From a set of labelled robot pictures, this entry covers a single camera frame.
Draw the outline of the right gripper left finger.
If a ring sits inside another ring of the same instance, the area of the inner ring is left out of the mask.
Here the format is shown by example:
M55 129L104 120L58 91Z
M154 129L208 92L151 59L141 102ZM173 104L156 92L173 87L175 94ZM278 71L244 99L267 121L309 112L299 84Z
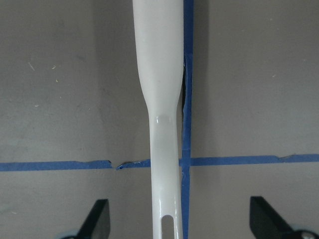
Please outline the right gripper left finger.
M97 200L82 224L78 239L108 239L110 235L109 200Z

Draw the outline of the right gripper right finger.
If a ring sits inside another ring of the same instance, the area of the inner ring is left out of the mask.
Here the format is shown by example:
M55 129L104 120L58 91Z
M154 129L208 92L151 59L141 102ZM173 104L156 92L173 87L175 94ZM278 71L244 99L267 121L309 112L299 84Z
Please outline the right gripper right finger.
M294 230L261 196L250 197L250 230L256 239L317 239L309 230Z

